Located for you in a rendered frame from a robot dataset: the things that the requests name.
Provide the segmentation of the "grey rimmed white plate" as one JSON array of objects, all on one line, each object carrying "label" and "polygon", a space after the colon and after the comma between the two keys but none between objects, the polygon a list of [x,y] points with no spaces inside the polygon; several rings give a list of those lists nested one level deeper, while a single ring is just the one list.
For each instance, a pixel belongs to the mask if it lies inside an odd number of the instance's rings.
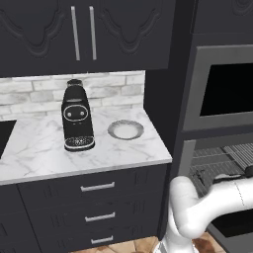
[{"label": "grey rimmed white plate", "polygon": [[108,134],[121,140],[133,140],[141,137],[143,133],[143,125],[135,121],[119,120],[108,127]]}]

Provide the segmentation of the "grey oven rack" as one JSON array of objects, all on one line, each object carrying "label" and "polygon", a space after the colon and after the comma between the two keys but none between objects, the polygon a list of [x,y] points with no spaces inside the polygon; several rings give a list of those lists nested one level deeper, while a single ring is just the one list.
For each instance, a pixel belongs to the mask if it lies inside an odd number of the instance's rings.
[{"label": "grey oven rack", "polygon": [[201,198],[218,175],[243,175],[249,165],[253,165],[253,143],[199,149],[194,151],[189,178]]}]

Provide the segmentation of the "dark fish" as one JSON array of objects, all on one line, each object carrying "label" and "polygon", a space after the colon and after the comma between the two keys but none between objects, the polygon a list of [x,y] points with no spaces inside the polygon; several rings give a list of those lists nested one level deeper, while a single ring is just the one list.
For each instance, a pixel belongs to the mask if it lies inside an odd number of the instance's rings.
[{"label": "dark fish", "polygon": [[212,182],[214,184],[218,184],[218,183],[221,183],[221,182],[228,182],[228,181],[239,180],[239,179],[243,179],[243,178],[244,178],[244,176],[241,175],[241,174],[233,174],[233,175],[219,174],[219,175],[214,177]]}]

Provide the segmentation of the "dark cupboard door above oven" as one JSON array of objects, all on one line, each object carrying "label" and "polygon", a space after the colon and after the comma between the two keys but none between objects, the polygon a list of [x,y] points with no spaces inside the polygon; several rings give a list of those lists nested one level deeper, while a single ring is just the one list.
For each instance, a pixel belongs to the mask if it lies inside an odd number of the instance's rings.
[{"label": "dark cupboard door above oven", "polygon": [[253,0],[196,0],[193,34],[253,34]]}]

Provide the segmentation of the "grey oven door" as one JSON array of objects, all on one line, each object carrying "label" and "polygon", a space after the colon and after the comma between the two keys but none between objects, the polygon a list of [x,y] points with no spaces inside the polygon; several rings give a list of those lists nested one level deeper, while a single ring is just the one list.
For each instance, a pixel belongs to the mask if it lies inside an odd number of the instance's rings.
[{"label": "grey oven door", "polygon": [[207,231],[227,253],[253,253],[253,210],[222,215]]}]

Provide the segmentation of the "black coffee machine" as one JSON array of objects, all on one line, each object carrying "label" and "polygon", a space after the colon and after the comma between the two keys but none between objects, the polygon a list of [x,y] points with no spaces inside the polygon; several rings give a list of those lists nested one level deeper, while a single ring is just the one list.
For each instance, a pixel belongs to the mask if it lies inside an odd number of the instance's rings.
[{"label": "black coffee machine", "polygon": [[61,104],[64,148],[70,152],[84,151],[95,146],[91,111],[79,79],[67,82]]}]

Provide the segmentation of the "dark drawer front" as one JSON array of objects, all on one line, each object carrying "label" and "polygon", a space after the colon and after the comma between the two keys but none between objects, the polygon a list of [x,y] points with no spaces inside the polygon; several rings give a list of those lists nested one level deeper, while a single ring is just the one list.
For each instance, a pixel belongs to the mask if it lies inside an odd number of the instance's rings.
[{"label": "dark drawer front", "polygon": [[[152,192],[163,188],[166,164],[91,173],[18,185],[28,210],[91,202],[113,196]],[[115,187],[82,193],[89,187],[115,182]]]},{"label": "dark drawer front", "polygon": [[[157,226],[157,218],[144,218],[93,228],[91,231],[70,232],[48,237],[39,237],[38,241],[42,253],[69,253],[154,236],[157,233]],[[91,239],[100,239],[112,235],[114,235],[113,241],[98,244],[91,243]]]},{"label": "dark drawer front", "polygon": [[[47,236],[70,231],[91,231],[93,228],[122,221],[159,217],[161,201],[161,192],[150,192],[29,211],[29,216],[36,234]],[[116,216],[113,218],[93,222],[85,221],[85,216],[103,215],[113,211],[116,212]]]}]

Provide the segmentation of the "dark upper cupboard door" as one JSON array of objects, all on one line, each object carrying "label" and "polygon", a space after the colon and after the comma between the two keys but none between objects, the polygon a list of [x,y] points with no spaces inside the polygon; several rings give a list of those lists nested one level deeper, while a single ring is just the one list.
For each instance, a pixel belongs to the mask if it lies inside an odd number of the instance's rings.
[{"label": "dark upper cupboard door", "polygon": [[76,0],[0,0],[0,78],[77,74]]},{"label": "dark upper cupboard door", "polygon": [[[168,67],[176,0],[85,0],[90,72]],[[97,59],[93,60],[90,11],[94,7]]]}]

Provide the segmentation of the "black hob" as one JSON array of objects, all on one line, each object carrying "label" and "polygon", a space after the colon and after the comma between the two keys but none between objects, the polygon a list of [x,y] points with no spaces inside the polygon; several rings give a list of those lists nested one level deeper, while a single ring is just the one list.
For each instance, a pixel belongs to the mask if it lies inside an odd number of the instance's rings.
[{"label": "black hob", "polygon": [[0,121],[0,158],[4,152],[7,145],[9,137],[13,131],[16,124],[16,120],[12,121]]}]

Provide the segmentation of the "dark lower cupboard door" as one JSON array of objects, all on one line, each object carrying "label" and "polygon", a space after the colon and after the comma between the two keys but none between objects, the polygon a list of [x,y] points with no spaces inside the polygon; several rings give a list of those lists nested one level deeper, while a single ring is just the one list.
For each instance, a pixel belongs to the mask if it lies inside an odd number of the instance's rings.
[{"label": "dark lower cupboard door", "polygon": [[0,253],[41,253],[16,185],[0,186]]}]

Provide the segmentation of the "grey wall oven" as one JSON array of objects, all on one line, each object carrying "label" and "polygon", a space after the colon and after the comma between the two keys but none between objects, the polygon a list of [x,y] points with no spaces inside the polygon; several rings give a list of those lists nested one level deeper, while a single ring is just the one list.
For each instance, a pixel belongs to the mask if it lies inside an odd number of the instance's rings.
[{"label": "grey wall oven", "polygon": [[191,70],[174,153],[188,178],[195,150],[253,143],[253,44],[199,46]]}]

